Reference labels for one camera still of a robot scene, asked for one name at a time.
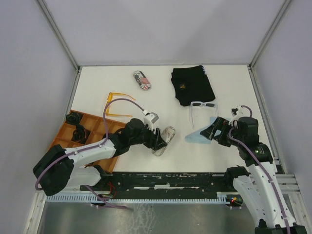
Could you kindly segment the map print glasses case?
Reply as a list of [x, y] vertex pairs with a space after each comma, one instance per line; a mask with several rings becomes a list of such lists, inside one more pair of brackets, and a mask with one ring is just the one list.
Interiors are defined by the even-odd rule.
[[161, 138], [167, 143], [166, 146], [162, 147], [161, 149], [158, 149], [156, 151], [152, 150], [152, 154], [155, 156], [161, 156], [166, 151], [169, 143], [172, 141], [174, 136], [176, 135], [176, 130], [172, 126], [166, 127], [160, 134]]

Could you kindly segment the light blue cleaning cloth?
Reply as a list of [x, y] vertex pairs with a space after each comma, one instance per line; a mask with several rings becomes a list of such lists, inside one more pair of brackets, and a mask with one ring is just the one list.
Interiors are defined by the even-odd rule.
[[[217, 117], [212, 117], [210, 119], [210, 125], [215, 121], [216, 118]], [[195, 132], [185, 136], [185, 141], [188, 143], [211, 144], [215, 140], [208, 140], [205, 137], [200, 135], [200, 132], [209, 126], [203, 127], [201, 129], [196, 130]]]

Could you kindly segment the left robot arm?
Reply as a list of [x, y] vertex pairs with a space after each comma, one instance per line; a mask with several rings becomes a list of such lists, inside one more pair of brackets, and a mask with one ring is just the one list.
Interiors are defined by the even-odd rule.
[[35, 188], [47, 196], [75, 186], [93, 186], [97, 190], [107, 187], [108, 178], [104, 170], [89, 166], [102, 159], [110, 159], [129, 151], [133, 145], [144, 145], [160, 156], [172, 140], [175, 130], [149, 129], [148, 125], [134, 118], [124, 128], [108, 133], [104, 139], [75, 148], [62, 148], [59, 144], [51, 147], [34, 166]]

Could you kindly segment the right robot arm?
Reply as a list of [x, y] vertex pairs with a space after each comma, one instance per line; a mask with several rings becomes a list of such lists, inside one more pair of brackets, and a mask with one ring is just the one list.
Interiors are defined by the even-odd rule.
[[230, 167], [225, 172], [224, 186], [236, 190], [255, 222], [256, 234], [305, 234], [304, 226], [292, 216], [275, 173], [268, 146], [259, 141], [258, 120], [240, 117], [230, 122], [217, 117], [200, 134], [226, 147], [235, 146], [245, 166]]

